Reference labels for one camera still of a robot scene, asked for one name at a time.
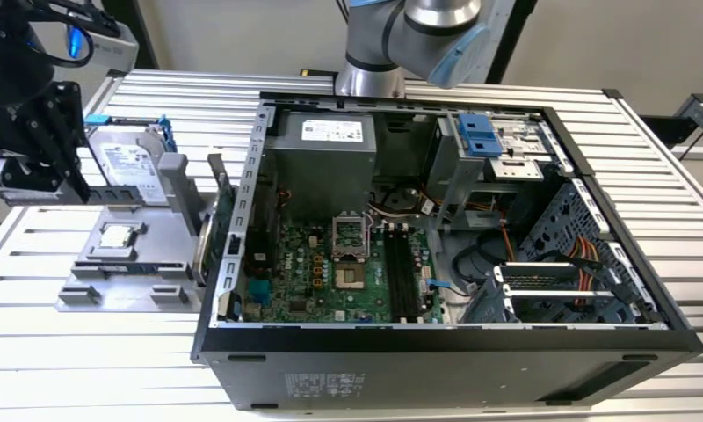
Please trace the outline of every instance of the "white label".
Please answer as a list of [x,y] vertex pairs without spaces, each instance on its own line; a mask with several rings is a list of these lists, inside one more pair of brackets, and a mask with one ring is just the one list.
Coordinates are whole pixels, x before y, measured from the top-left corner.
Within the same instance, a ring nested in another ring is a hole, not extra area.
[[290,397],[359,397],[365,387],[365,373],[283,374]]
[[305,120],[302,141],[362,142],[362,122]]
[[425,199],[425,204],[422,205],[422,214],[430,215],[433,213],[434,202]]
[[138,145],[104,143],[102,167],[116,185],[136,186],[146,203],[166,204],[151,156]]

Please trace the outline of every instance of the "motherboard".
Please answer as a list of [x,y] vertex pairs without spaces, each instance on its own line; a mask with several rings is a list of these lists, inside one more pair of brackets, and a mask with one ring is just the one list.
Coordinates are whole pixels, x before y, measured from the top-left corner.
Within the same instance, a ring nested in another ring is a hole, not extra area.
[[[434,278],[434,266],[425,232],[354,227],[345,222],[335,230],[334,237],[334,225],[281,226],[277,270],[265,280],[249,281],[245,319],[263,323],[441,323],[438,293],[426,283]],[[405,239],[403,252],[391,252],[394,232]],[[338,256],[338,246],[341,250],[365,246],[365,256]],[[405,262],[403,267],[386,262],[393,253],[409,257],[397,260]],[[405,304],[406,297],[414,299]],[[405,305],[409,318],[401,316]]]

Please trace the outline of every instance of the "ram slot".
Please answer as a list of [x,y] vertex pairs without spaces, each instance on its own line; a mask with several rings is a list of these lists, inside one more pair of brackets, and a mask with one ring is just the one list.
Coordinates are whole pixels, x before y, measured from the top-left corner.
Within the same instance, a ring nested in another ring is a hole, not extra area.
[[387,288],[393,322],[414,322],[418,317],[417,285],[414,277],[414,257],[405,231],[387,231],[383,245],[386,249]]

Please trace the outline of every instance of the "slotted aluminum surface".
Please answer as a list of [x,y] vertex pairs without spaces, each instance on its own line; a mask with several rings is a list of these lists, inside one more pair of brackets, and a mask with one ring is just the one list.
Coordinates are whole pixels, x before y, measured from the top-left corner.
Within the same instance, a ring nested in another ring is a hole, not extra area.
[[[118,117],[166,113],[190,158],[187,173],[202,190],[215,188],[205,160],[210,152],[222,154],[229,177],[239,182],[258,92],[331,92],[322,77],[137,71],[117,84],[105,85],[93,103],[106,104],[102,111]],[[555,108],[703,340],[703,201],[625,105],[594,90],[466,85],[442,91],[411,82],[407,94],[411,99]],[[98,169],[88,160],[84,165],[101,183]],[[703,355],[591,409],[499,415],[467,409],[237,412],[211,372],[189,361],[197,315],[53,310],[98,213],[93,207],[17,208],[0,229],[0,420],[703,422]]]

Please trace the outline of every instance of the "white wall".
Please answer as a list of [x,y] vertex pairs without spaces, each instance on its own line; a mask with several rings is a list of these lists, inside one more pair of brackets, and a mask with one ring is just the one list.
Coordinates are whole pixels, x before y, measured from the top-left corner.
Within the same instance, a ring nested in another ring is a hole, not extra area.
[[165,69],[298,75],[341,70],[346,25],[333,0],[140,0]]
[[[140,2],[165,69],[295,75],[341,67],[333,0]],[[642,113],[672,113],[703,91],[703,0],[539,0],[505,82],[618,88]]]
[[703,0],[539,0],[505,82],[617,88],[674,113],[703,92]]

